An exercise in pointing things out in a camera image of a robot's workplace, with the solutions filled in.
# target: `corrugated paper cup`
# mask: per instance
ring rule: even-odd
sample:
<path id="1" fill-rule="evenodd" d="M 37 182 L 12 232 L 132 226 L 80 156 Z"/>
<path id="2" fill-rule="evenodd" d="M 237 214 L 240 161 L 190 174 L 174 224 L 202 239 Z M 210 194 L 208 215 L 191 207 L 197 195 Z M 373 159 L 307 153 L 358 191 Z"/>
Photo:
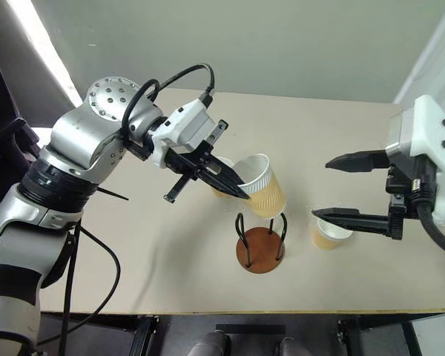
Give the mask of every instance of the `corrugated paper cup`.
<path id="1" fill-rule="evenodd" d="M 265 154 L 247 157 L 236 163 L 233 169 L 245 182 L 239 187 L 251 197 L 246 203 L 255 214 L 271 219 L 283 212 L 286 198 Z"/>
<path id="2" fill-rule="evenodd" d="M 317 218 L 317 229 L 314 231 L 311 241 L 322 250 L 332 250 L 352 234 L 353 231 L 351 230 L 346 230 Z"/>
<path id="3" fill-rule="evenodd" d="M 233 168 L 234 167 L 234 163 L 229 158 L 225 158 L 225 157 L 222 157 L 222 156 L 219 156 L 219 157 L 216 157 L 216 158 L 218 158 L 219 161 L 221 161 L 222 163 L 227 165 L 229 168 Z M 216 194 L 216 196 L 219 197 L 219 198 L 229 197 L 229 195 L 227 195 L 226 193 L 218 191 L 218 190 L 216 190 L 216 189 L 214 189 L 212 187 L 211 187 L 211 189 Z"/>

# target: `white wall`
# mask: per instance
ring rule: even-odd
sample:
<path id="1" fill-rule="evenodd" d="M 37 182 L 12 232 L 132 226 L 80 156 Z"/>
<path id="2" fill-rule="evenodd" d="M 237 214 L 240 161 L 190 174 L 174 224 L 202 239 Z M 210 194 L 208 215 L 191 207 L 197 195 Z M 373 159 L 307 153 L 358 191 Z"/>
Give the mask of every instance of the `white wall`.
<path id="1" fill-rule="evenodd" d="M 434 96 L 445 110 L 445 14 L 395 103 L 409 106 L 420 95 Z"/>

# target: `black cable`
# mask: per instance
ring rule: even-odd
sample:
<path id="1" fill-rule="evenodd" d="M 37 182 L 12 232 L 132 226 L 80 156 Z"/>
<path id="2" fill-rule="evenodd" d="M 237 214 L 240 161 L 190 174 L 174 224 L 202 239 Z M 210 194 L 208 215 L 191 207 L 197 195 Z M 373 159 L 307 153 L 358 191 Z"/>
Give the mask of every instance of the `black cable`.
<path id="1" fill-rule="evenodd" d="M 95 237 L 94 235 L 92 235 L 92 233 L 90 233 L 88 230 L 86 230 L 85 228 L 81 227 L 81 231 L 86 234 L 92 241 L 94 241 L 97 245 L 101 246 L 104 250 L 106 250 L 107 253 L 109 253 L 109 255 L 112 257 L 115 265 L 116 265 L 116 278 L 113 282 L 112 288 L 109 291 L 107 297 L 102 301 L 102 303 L 100 304 L 100 306 L 90 315 L 88 315 L 85 319 L 81 320 L 80 322 L 78 322 L 75 326 L 73 326 L 72 328 L 67 330 L 67 333 L 71 333 L 77 329 L 79 329 L 81 326 L 83 326 L 84 324 L 86 324 L 89 320 L 91 320 L 93 317 L 95 317 L 96 315 L 98 315 L 98 313 L 100 313 L 100 311 L 105 307 L 105 305 L 107 304 L 107 302 L 109 301 L 109 299 L 112 298 L 113 293 L 116 291 L 117 286 L 119 285 L 119 280 L 120 280 L 120 262 L 119 262 L 119 258 L 116 256 L 116 254 L 107 246 L 105 245 L 101 240 L 99 240 L 97 237 Z M 44 345 L 46 343 L 50 343 L 51 341 L 54 340 L 58 340 L 61 334 L 57 334 L 54 335 L 52 337 L 48 337 L 44 340 L 41 340 L 38 342 L 38 346 L 40 345 Z"/>
<path id="2" fill-rule="evenodd" d="M 438 229 L 433 222 L 432 212 L 430 205 L 425 202 L 421 202 L 417 205 L 418 218 L 422 223 L 423 228 L 427 234 L 434 240 L 434 242 L 445 251 L 445 235 Z"/>
<path id="3" fill-rule="evenodd" d="M 140 98 L 142 98 L 145 92 L 151 87 L 154 87 L 154 91 L 149 94 L 149 99 L 154 101 L 160 91 L 160 83 L 156 79 L 150 79 L 144 85 L 142 85 L 142 87 L 140 87 L 125 109 L 124 116 L 122 117 L 122 134 L 124 136 L 124 142 L 128 142 L 128 120 L 131 117 L 131 113 L 134 110 L 137 102 L 139 102 Z"/>
<path id="4" fill-rule="evenodd" d="M 59 340 L 59 356 L 66 355 L 67 328 L 69 326 L 69 313 L 71 307 L 71 290 L 73 289 L 74 269 L 76 267 L 77 248 L 79 245 L 79 232 L 81 231 L 81 220 L 79 220 L 74 228 L 73 243 L 74 248 L 69 259 L 69 267 L 67 269 L 66 289 L 65 289 L 65 306 L 62 312 L 61 323 L 61 339 Z"/>
<path id="5" fill-rule="evenodd" d="M 209 73 L 209 76 L 210 76 L 209 85 L 205 91 L 207 93 L 210 93 L 214 89 L 214 71 L 213 71 L 213 68 L 211 68 L 211 66 L 206 63 L 199 63 L 197 65 L 192 65 L 191 67 L 188 67 L 188 68 L 182 70 L 181 72 L 175 74 L 171 78 L 165 80 L 160 85 L 160 90 L 165 89 L 170 84 L 173 84 L 176 80 L 181 79 L 182 77 L 186 76 L 187 74 L 194 72 L 195 70 L 199 70 L 199 69 L 206 69 Z"/>
<path id="6" fill-rule="evenodd" d="M 181 79 L 182 77 L 186 76 L 187 74 L 192 73 L 195 70 L 200 70 L 200 69 L 205 69 L 209 73 L 209 85 L 208 85 L 208 87 L 206 87 L 205 91 L 200 96 L 201 102 L 204 104 L 204 106 L 206 106 L 208 108 L 209 105 L 213 101 L 212 94 L 213 94 L 213 90 L 214 90 L 215 79 L 214 79 L 213 68 L 211 68 L 211 66 L 206 63 L 199 63 L 197 65 L 192 65 L 191 67 L 188 67 L 188 68 L 182 70 L 181 72 L 175 74 L 171 78 L 165 80 L 160 85 L 159 90 L 161 91 L 161 90 L 165 89 L 167 86 L 171 85 L 176 80 Z"/>

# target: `table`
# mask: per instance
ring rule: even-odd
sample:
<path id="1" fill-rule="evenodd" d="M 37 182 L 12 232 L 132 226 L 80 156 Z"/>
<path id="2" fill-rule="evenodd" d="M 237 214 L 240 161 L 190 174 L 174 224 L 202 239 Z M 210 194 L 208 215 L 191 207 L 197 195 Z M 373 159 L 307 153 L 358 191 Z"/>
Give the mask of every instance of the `table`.
<path id="1" fill-rule="evenodd" d="M 157 104 L 169 114 L 199 96 L 164 90 Z M 83 226 L 119 256 L 122 278 L 103 312 L 178 314 L 230 312 L 445 311 L 445 252 L 421 224 L 406 221 L 402 241 L 355 233 L 332 251 L 311 243 L 311 210 L 330 206 L 385 214 L 386 171 L 347 174 L 324 168 L 340 154 L 380 149 L 398 105 L 217 93 L 209 113 L 229 123 L 214 155 L 233 161 L 265 153 L 288 205 L 286 256 L 268 274 L 237 262 L 234 220 L 264 226 L 235 198 L 218 198 L 189 182 L 172 205 L 163 199 L 178 177 L 127 154 L 103 188 L 130 202 L 96 193 Z M 280 221 L 274 224 L 280 229 Z M 81 238 L 73 312 L 93 311 L 108 293 L 110 257 Z M 65 281 L 41 293 L 42 310 L 61 311 Z"/>

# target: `round wooden disc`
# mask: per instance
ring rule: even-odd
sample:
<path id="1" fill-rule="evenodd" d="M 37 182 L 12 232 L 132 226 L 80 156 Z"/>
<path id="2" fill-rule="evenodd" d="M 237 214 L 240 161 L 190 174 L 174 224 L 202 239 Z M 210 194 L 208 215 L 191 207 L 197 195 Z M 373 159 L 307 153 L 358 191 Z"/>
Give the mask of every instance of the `round wooden disc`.
<path id="1" fill-rule="evenodd" d="M 245 246 L 239 239 L 236 245 L 237 260 L 242 267 L 252 273 L 267 273 L 276 268 L 282 262 L 285 254 L 285 246 L 282 247 L 282 256 L 277 261 L 277 251 L 280 237 L 277 233 L 269 233 L 268 228 L 252 228 L 245 232 L 245 238 L 249 244 L 251 265 L 247 266 Z"/>

